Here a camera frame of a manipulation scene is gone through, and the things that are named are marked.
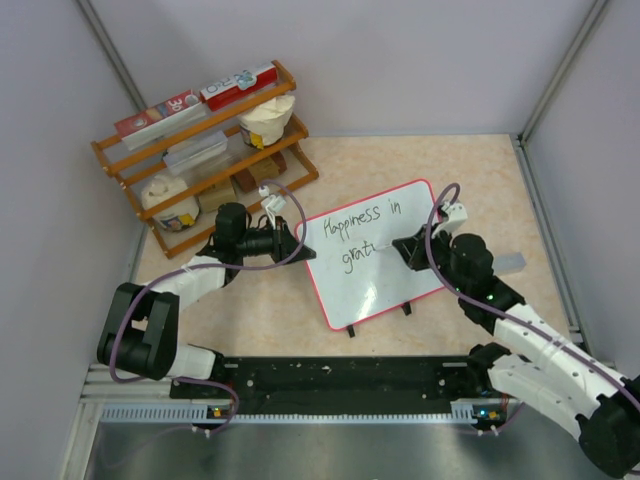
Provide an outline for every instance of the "gray wall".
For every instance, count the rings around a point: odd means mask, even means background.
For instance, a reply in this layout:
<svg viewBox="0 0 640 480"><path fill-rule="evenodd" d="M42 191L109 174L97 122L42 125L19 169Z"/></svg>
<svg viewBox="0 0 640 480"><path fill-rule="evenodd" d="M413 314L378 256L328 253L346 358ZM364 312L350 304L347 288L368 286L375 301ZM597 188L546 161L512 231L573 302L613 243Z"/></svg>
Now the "gray wall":
<svg viewBox="0 0 640 480"><path fill-rule="evenodd" d="M131 114L70 0L0 7L0 478L54 478L137 222L89 142Z"/></svg>
<svg viewBox="0 0 640 480"><path fill-rule="evenodd" d="M640 2L616 0L530 144L595 353L640 374Z"/></svg>
<svg viewBox="0 0 640 480"><path fill-rule="evenodd" d="M147 102L277 58L312 135L524 127L591 0L93 0Z"/></svg>

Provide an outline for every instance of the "wooden spice rack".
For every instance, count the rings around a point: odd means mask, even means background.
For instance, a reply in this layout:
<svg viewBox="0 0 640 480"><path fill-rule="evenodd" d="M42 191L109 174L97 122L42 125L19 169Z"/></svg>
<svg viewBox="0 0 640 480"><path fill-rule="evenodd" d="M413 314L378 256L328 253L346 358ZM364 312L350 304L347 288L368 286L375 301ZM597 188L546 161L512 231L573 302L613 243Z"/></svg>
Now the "wooden spice rack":
<svg viewBox="0 0 640 480"><path fill-rule="evenodd" d="M299 165L303 167L304 173L302 174L302 176L297 179L291 180L290 183L287 184L287 187L290 190L296 190L301 186L306 185L312 180L318 178L318 170L307 158L307 156L300 148L300 145L298 144L300 140L309 136L309 132L307 130L307 127L305 127L305 125L295 114L291 116L291 120L285 128L285 133L278 142L274 143L273 145L269 145L264 150L252 150L250 152L250 155L240 162L237 162L236 164L223 171L211 175L210 177L190 186L187 190L174 195L168 200L165 200L164 202L159 203L152 208L144 209L142 207L142 204L138 200L132 187L133 185L167 168L167 165L164 163L164 161L160 160L159 162L154 163L149 167L143 168L142 170L139 170L128 176L125 175L125 170L139 165L141 162L149 159L154 155L162 154L169 147L183 142L193 137L194 135L204 132L205 130L219 126L221 123L232 119L238 114L256 107L278 95L282 95L286 92L295 90L296 82L293 76L278 61L274 60L273 64L276 66L276 69L278 71L278 82L275 85L262 89L259 92L256 92L254 95L247 97L246 99L239 100L238 102L232 104L219 113L214 114L213 116L195 125L192 125L182 130L181 132L178 132L174 135L166 137L163 140L157 141L156 143L142 148L141 150L132 153L131 155L128 155L120 160L110 161L105 153L107 149L114 147L121 142L121 139L118 135L113 135L100 142L91 142L91 147L96 157L98 158L102 169L109 177L115 178L115 180L119 183L120 187L124 191L124 194L129 200L129 203L131 203L136 216L141 221L149 225L151 232L153 232L154 237L160 244L160 247L162 248L162 251L167 256L167 258L171 258L178 253L192 247L193 245L205 241L215 230L215 225L213 225L213 222L215 221L215 215L201 215L196 221L196 225L194 227L190 227L183 232L174 233L163 231L162 227L156 224L153 216L175 205L176 203L188 197L192 197L201 193L211 185L229 178L231 175L244 170L245 168L273 155L276 152L289 152L291 154L289 157L295 158L295 160L299 162ZM224 131L224 134L227 137L239 135L240 127L236 125L227 128ZM290 167L290 162L291 160L287 161L288 167ZM242 195L239 195L239 197L239 201L242 201L242 203L246 205L247 210L251 213L257 212L262 208L260 205L260 199L257 199L255 195L244 195L244 201ZM204 229L201 228L203 221L206 223L206 228ZM195 228L199 223L201 224L200 228Z"/></svg>

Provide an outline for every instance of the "table surface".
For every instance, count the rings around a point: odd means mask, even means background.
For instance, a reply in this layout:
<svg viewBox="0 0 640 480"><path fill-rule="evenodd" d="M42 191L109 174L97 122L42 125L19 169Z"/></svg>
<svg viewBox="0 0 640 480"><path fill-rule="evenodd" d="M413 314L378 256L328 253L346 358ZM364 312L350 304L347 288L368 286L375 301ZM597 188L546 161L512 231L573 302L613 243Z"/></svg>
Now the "table surface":
<svg viewBox="0 0 640 480"><path fill-rule="evenodd" d="M469 214L459 233L481 235L494 255L521 252L525 269L504 280L560 333L564 316L530 200L507 135L310 138L301 146L320 178L294 192L307 216L416 178L437 195L450 182ZM288 202L281 215L295 225ZM147 235L137 274L145 282L179 268L200 247L167 260ZM267 265L268 257L247 265ZM444 355L466 354L491 337L462 313L446 291L412 302L356 326L356 337L326 324L303 262L265 272L241 272L180 317L179 340L224 355Z"/></svg>

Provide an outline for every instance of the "whiteboard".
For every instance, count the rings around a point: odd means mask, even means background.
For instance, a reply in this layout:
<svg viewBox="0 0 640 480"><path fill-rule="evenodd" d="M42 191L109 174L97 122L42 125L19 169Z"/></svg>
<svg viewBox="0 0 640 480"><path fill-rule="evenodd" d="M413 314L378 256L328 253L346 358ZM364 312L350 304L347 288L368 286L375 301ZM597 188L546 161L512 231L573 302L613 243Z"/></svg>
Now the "whiteboard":
<svg viewBox="0 0 640 480"><path fill-rule="evenodd" d="M307 269L329 328L342 330L442 287L431 269L414 272L395 248L381 248L417 233L433 202L431 185L420 179L307 220L305 245L317 253Z"/></svg>

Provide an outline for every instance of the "purple cable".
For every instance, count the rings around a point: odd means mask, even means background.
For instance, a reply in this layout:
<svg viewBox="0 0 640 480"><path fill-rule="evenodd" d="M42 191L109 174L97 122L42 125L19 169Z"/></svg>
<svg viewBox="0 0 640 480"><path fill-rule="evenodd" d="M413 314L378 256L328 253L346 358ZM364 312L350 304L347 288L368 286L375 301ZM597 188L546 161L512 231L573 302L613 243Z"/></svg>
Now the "purple cable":
<svg viewBox="0 0 640 480"><path fill-rule="evenodd" d="M429 212L429 218L427 220L427 225L432 225L433 224L433 220L435 219L436 212L438 211L438 207L440 205L442 205L442 203L444 202L444 199L447 196L447 194L453 189L455 189L455 193L453 194L453 198L451 199L451 203L455 203L455 201L458 199L458 195L460 195L460 184L451 183L450 185L447 185L445 187L445 189L442 191L442 193L440 193L440 195L436 199L435 203L433 204L433 207L431 208L431 211ZM540 337L544 338L548 342L553 343L554 346L560 347L560 349L563 352L565 352L567 355L569 355L571 358L579 361L583 365L586 365L591 370L593 370L598 375L600 375L602 378L604 378L607 381L607 383L611 384L616 390L618 390L622 395L624 395L624 397L627 400L629 400L629 403L631 403L631 405L633 405L633 407L636 410L638 410L638 412L640 412L640 402L638 402L638 400L631 394L631 392L629 392L624 387L623 384L620 384L615 378L613 378L611 375L609 375L606 371L604 371L598 365L596 365L594 363L591 363L589 360L587 360L586 358L582 357L582 355L580 355L580 354L574 352L573 350L567 348L565 345L563 345L562 343L558 342L557 340L554 340L551 335L549 335L546 332L540 330L538 327L535 327L533 325L529 325L527 322L525 322L524 320L522 320L522 319L520 319L518 317L514 317L513 315L510 315L507 312L503 312L501 310L498 310L497 308L494 308L491 305L487 305L485 303L479 302L479 301L469 297L468 295L465 295L462 292L458 292L455 289L455 287L453 285L451 285L447 281L446 278L444 278L444 276L442 275L440 270L438 270L438 268L437 268L437 264L436 264L436 262L435 262L435 260L433 258L433 252L431 251L431 236L430 235L427 235L425 237L425 249L427 251L427 258L429 259L429 265L431 266L431 270L433 270L433 273L435 273L436 277L438 277L438 280L440 280L442 285L444 285L444 287L447 290L449 290L451 293L453 293L458 298L461 298L465 302L467 302L467 303L469 303L469 304L471 304L471 305L473 305L475 307L481 308L481 309L483 309L483 310L485 310L485 311L487 311L489 313L492 313L493 315L497 315L498 317L506 318L508 320L511 320L516 325L524 327L527 330L535 333L536 335L539 335ZM632 471L629 472L629 474L630 475L640 476L640 470L632 470Z"/></svg>
<svg viewBox="0 0 640 480"><path fill-rule="evenodd" d="M291 200L293 200L293 203L296 205L296 207L298 208L298 211L300 212L300 217L302 218L302 235L300 236L300 242L298 243L296 248L293 250L291 255L289 255L287 258L284 258L283 260L280 260L279 262L274 263L273 265L267 265L264 267L247 267L243 265L229 265L226 263L203 263L200 265L191 265L189 267L190 270L200 270L202 268L229 268L231 270L249 270L249 271L270 270L272 268L279 267L289 262L291 259L295 258L295 256L298 254L298 252L300 252L300 250L302 250L302 247L304 246L304 241L307 237L307 218L305 217L304 210L302 209L302 205L300 205L300 202L298 201L298 199L293 195L293 193L291 193L291 190L289 190L286 186L284 186L280 182L276 180L263 180L262 182L260 182L261 187L264 186L265 184L273 184L273 185L276 185L277 187L280 187L291 198ZM116 356L117 356L118 349L120 348L120 342L122 341L122 336L124 335L124 331L126 330L127 325L129 324L129 321L131 320L131 316L133 315L133 312L135 311L136 307L138 306L142 298L158 283L168 278L175 277L176 275L181 275L183 273L185 273L185 270L183 269L174 270L172 272L165 273L164 275L161 275L155 280L149 282L142 290L140 290L140 293L136 295L136 297L131 302L131 305L129 305L129 308L127 309L122 319L122 324L118 329L118 333L116 334L116 338L113 342L113 348L111 350L111 356L109 357L109 373L114 382L131 383L131 382L137 382L139 380L144 379L144 377L132 377L132 378L118 377L116 372ZM216 429L211 430L211 434L217 434L223 431L224 429L226 429L231 423L231 420L233 420L233 418L238 413L238 409L240 408L240 399L238 398L238 394L227 385L214 382L212 380L200 380L196 378L187 378L187 377L178 377L176 378L176 380L184 383L193 383L196 385L209 385L214 388L219 388L221 390L225 390L226 392L228 392L233 398L233 408L229 413L227 419L224 421L224 423L222 423ZM131 459L134 455L136 455L140 450L144 449L145 447L153 443L155 440L157 440L159 437L164 436L171 432L179 431L179 430L191 430L191 428L192 427L187 425L180 425L176 427L167 428L166 430L162 430L161 432L152 436L149 440L146 440L142 444L135 447L123 459L112 464L106 464L105 462L105 465L107 466L107 468L110 468L110 469L118 468L122 466L124 463L126 463L129 459Z"/></svg>
<svg viewBox="0 0 640 480"><path fill-rule="evenodd" d="M214 387L214 388L219 388L221 390L224 390L226 392L228 392L231 397L233 398L233 407L231 410L231 413L229 414L229 416L225 419L225 421L220 424L217 428L210 430L210 434L211 435L215 435L217 433L220 433L222 430L224 430L225 428L227 428L229 426L229 424L231 423L231 420L233 420L233 418L236 416L236 414L238 413L238 408L240 406L240 399L238 398L238 394L230 387L228 387L227 385L224 385L223 383L218 383L218 382L214 382L212 380L199 380L197 378L185 378L185 377L177 377L176 380L181 381L181 382L188 382L188 383L194 383L196 385L209 385L210 387ZM122 465L124 465L125 463L127 463L129 460L131 460L133 457L135 457L138 453L140 453L140 451L144 450L145 448L147 448L149 445L151 445L153 442L155 442L158 438L163 437L169 433L173 433L173 432L178 432L178 431L183 431L183 430L193 430L194 427L190 426L190 425L176 425L174 427L169 427L166 428L164 430L161 430L160 432L156 433L155 435L153 435L151 438L145 440L144 442L141 442L140 444L136 445L135 447L133 447L131 449L131 451L129 451L129 453L127 453L124 457L122 457L120 460L118 460L117 462L113 462L110 463L106 460L105 458L105 452L104 452L104 443L100 444L100 459L102 461L102 463L104 464L104 466L109 469L109 470L114 470L116 468L120 468Z"/></svg>
<svg viewBox="0 0 640 480"><path fill-rule="evenodd" d="M291 253L291 255L289 255L287 258L283 260L280 260L279 262L274 263L273 265L267 265L264 267L247 267L244 265L230 265L226 263L203 263L200 265L189 266L190 270L200 270L203 268L228 268L230 270L247 270L247 271L255 272L255 271L261 271L261 270L271 270L272 268L276 268L281 265L284 265L289 260L295 258L298 252L302 250L304 241L307 237L307 218L304 215L304 210L302 209L302 205L300 205L300 202L298 201L298 199L293 195L293 193L291 193L291 191L287 187L282 185L280 182L277 182L275 180L263 180L260 183L260 186L262 187L265 184L269 184L269 183L276 185L277 187L280 187L282 190L284 190L284 192L291 198L291 200L293 200L293 203L295 203L296 207L298 207L298 211L300 212L300 217L302 217L302 235L300 237L300 242L298 243L298 246L294 249L294 251ZM120 328L118 329L118 333L116 334L116 338L113 342L113 348L111 349L111 356L109 357L109 373L111 374L111 378L113 379L114 382L131 383L131 382L137 382L139 380L144 379L144 377L132 377L132 378L118 377L118 374L116 373L116 354L118 352L118 349L120 348L120 342L122 341L122 336L124 335L124 331L126 330L127 325L129 324L129 321L131 320L131 316L133 315L133 312L135 311L136 307L138 306L142 298L160 282L167 280L168 278L181 275L183 273L185 273L185 270L183 269L174 270L172 272L165 273L164 275L159 276L155 280L152 280L142 290L140 290L140 293L136 295L136 297L131 302L131 305L129 305L129 308L127 309L126 313L124 314L124 318L122 319L122 324L120 324Z"/></svg>

